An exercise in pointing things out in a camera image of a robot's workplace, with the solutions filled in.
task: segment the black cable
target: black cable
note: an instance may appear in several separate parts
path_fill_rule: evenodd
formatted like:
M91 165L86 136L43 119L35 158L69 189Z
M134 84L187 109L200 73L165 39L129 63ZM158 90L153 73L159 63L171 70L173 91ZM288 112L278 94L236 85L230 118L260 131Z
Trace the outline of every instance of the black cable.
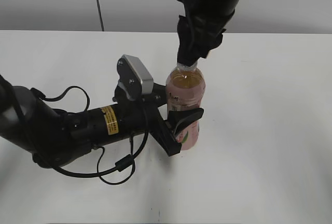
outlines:
M108 184L108 185L120 185L120 184L124 184L124 183L127 182L127 181L132 177L132 175L135 173L136 165L135 165L135 159L134 159L134 156L133 156L133 153L134 153L134 137L133 137L132 134L130 135L129 142L130 142L130 155L131 155L131 163L132 163L132 164L131 164L132 167L131 167L130 175L129 175L126 179L124 179L124 180L122 180L122 181L119 181L119 182L117 182L117 183L111 183L110 181L106 181L104 178L102 178L102 176L100 176L99 179L100 179L102 182L104 182L104 183L106 183L106 184ZM105 148L102 147L102 146L100 146L99 148L101 148L101 149L103 150L103 152L102 152L101 156L100 156L99 159L98 159L98 163L97 163L97 173L99 173L99 164L100 164L100 161L101 161L102 157L103 157L104 154L105 154Z
M145 132L144 132L144 137L143 137L143 141L140 145L140 147L138 148L138 150L135 152L134 154L134 159L137 158L137 156L142 152L142 150L144 149L146 142L147 142L147 138L149 136L149 122L148 122L148 118L147 118L147 114L145 111L144 106L142 106L142 110L143 110L143 114L144 114L144 118L145 118Z
M102 17L102 11L100 9L100 4L99 4L99 0L96 0L97 2L97 9L98 9L98 15L99 15L99 21L100 21L100 26L102 28L102 31L104 30L104 22L103 22L103 17Z
M47 102L56 102L56 101L60 101L62 100L66 94L73 88L77 88L77 89L80 89L86 96L87 98L87 104L85 106L85 109L84 111L87 111L89 109L89 106L90 106L90 97L88 95L88 93L81 87L78 87L78 86L70 86L68 88L66 88L66 90L64 90L64 92L62 94L60 94L58 97L54 97L54 98L47 98L42 92L40 92L38 89L35 89L35 88L32 88L31 89L31 92L38 98L40 98L41 100L43 101L47 101Z

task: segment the yellow warning label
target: yellow warning label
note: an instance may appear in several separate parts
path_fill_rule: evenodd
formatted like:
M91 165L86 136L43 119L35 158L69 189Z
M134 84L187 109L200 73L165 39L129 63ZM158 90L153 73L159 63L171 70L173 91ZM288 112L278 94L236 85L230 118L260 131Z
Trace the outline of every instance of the yellow warning label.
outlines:
M113 135L119 133L118 121L116 119L113 108L111 106L105 106L101 107L100 109L104 113L108 134Z

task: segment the cable connector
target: cable connector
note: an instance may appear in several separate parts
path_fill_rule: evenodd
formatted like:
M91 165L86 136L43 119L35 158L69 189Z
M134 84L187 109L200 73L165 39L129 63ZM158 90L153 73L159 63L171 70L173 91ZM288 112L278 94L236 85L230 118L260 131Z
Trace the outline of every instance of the cable connector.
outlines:
M118 168L117 169L118 172L121 172L121 171L124 171L129 166L131 166L133 164L133 161L134 161L134 159L133 159L132 155L128 154L121 160L117 161L115 163L115 166L116 166L116 168Z

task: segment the bottle neck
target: bottle neck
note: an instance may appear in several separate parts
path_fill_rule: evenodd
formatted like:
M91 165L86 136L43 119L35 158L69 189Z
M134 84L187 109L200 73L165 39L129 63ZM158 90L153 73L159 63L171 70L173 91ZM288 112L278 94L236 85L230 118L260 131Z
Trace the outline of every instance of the bottle neck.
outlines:
M177 63L177 70L179 71L194 72L196 68L197 68L197 62L195 62L192 66L186 66L181 63Z

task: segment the bottle label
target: bottle label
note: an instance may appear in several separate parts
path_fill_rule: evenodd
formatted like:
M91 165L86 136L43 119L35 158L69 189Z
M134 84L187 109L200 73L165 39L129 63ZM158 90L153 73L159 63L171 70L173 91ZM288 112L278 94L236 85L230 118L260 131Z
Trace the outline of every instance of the bottle label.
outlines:
M168 109L171 111L187 111L200 107L201 101L196 102L196 104L186 104L186 101L181 99L178 96L173 96L170 94L170 100L168 103ZM189 149L195 145L199 135L199 122L196 121L190 126L185 128L180 134L176 137L176 140L182 144L182 148Z

